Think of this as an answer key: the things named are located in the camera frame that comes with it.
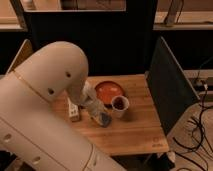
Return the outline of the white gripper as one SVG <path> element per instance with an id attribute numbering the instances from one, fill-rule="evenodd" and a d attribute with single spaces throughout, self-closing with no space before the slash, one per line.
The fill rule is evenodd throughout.
<path id="1" fill-rule="evenodd" d="M 99 115 L 101 113 L 107 114 L 107 112 L 103 102 L 97 98 L 96 90 L 88 81 L 86 81 L 82 93 L 83 100 L 81 105 L 87 109 L 91 118 L 96 122 L 99 122 Z"/>

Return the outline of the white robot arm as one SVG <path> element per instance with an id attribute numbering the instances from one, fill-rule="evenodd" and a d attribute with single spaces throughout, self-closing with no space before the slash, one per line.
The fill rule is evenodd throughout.
<path id="1" fill-rule="evenodd" d="M 125 171 L 51 108 L 65 91 L 102 127 L 111 118 L 87 82 L 88 61 L 70 42 L 50 43 L 0 79 L 0 145 L 36 171 Z"/>

